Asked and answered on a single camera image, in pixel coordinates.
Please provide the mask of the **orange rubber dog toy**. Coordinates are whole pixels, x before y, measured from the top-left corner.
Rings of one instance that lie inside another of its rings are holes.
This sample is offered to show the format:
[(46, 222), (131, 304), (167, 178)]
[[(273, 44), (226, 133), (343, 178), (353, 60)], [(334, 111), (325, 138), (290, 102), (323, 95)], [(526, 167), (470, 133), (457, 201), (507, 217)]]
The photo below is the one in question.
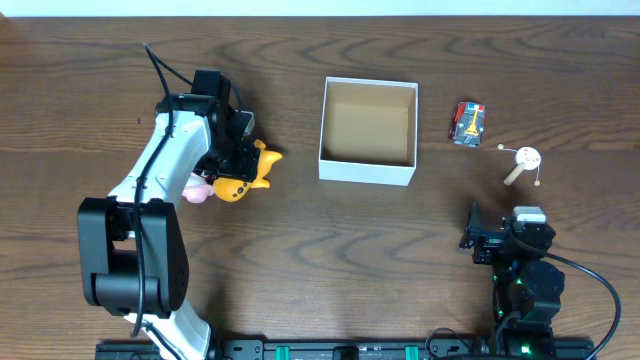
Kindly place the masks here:
[(235, 202), (246, 195), (250, 189), (268, 189), (271, 186), (266, 176), (272, 170), (273, 165), (283, 158), (283, 155), (279, 152), (268, 150), (266, 144), (259, 139), (256, 139), (253, 145), (260, 150), (256, 178), (253, 182), (243, 182), (224, 177), (216, 179), (212, 188), (219, 199), (226, 202)]

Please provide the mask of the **red grey toy truck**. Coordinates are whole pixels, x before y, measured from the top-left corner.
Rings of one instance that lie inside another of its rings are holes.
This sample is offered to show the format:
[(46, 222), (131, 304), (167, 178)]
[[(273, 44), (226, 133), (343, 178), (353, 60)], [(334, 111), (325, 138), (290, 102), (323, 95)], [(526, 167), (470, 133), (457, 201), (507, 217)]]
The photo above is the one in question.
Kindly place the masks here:
[(456, 105), (448, 138), (457, 145), (475, 148), (480, 145), (484, 132), (486, 107), (482, 104), (462, 101)]

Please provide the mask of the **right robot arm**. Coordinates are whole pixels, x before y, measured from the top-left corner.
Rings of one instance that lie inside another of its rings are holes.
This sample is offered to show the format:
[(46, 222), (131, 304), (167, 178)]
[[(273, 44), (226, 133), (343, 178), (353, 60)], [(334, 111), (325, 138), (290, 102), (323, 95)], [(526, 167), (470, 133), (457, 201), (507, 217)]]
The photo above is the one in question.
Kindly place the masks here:
[(556, 357), (551, 322), (561, 308), (565, 275), (543, 260), (555, 235), (539, 207), (515, 207), (498, 230), (485, 228), (478, 207), (471, 207), (459, 247), (473, 251), (474, 263), (493, 269), (490, 352)]

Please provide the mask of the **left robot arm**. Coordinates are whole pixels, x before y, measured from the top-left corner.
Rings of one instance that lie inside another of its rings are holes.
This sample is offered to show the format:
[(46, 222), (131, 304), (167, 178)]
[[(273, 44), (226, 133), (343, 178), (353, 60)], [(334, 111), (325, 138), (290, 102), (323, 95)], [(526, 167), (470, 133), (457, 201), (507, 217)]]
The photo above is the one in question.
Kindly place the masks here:
[(198, 70), (187, 93), (167, 93), (156, 128), (127, 175), (77, 212), (84, 297), (132, 322), (148, 342), (97, 345), (98, 359), (216, 359), (210, 325), (186, 298), (189, 262), (176, 214), (188, 180), (257, 177), (260, 150), (247, 139), (248, 111), (230, 104), (232, 85)]

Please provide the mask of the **pink white bunny figure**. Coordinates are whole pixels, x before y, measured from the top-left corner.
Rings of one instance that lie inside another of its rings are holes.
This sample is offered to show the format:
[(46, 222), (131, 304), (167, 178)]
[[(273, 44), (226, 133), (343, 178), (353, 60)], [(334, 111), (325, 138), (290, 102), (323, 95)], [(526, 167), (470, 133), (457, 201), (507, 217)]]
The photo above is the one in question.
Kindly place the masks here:
[(215, 194), (213, 183), (215, 179), (192, 172), (182, 191), (182, 196), (190, 203), (203, 203)]

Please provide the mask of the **wooden pellet drum toy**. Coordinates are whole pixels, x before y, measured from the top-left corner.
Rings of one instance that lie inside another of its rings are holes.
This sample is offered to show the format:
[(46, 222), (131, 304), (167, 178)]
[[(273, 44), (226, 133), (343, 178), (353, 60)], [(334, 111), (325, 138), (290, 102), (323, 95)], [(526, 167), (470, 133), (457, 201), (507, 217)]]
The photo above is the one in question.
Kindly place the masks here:
[(519, 149), (507, 148), (504, 144), (498, 144), (497, 149), (500, 151), (508, 151), (514, 153), (515, 167), (512, 171), (503, 179), (503, 184), (511, 186), (515, 180), (525, 171), (535, 171), (536, 177), (533, 181), (535, 187), (541, 185), (540, 177), (540, 165), (542, 162), (542, 156), (540, 153), (532, 147), (521, 147)]

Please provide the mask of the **white cardboard box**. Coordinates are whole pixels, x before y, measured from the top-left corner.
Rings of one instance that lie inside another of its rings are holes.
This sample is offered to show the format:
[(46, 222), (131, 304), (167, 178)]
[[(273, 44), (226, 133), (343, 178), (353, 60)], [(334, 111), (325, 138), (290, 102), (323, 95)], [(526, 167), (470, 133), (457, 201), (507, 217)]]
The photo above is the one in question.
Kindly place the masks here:
[(417, 167), (418, 97), (416, 83), (328, 77), (319, 178), (407, 186)]

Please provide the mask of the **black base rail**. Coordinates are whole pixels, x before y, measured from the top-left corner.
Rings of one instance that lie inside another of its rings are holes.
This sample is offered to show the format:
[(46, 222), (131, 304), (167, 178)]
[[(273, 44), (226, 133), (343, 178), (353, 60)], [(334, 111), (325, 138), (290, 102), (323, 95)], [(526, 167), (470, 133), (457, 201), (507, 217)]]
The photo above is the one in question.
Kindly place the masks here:
[(584, 359), (593, 342), (558, 338), (550, 349), (515, 343), (503, 354), (491, 354), (488, 342), (470, 337), (436, 337), (429, 341), (275, 342), (229, 340), (213, 346), (208, 359), (221, 360), (428, 360), (428, 359)]

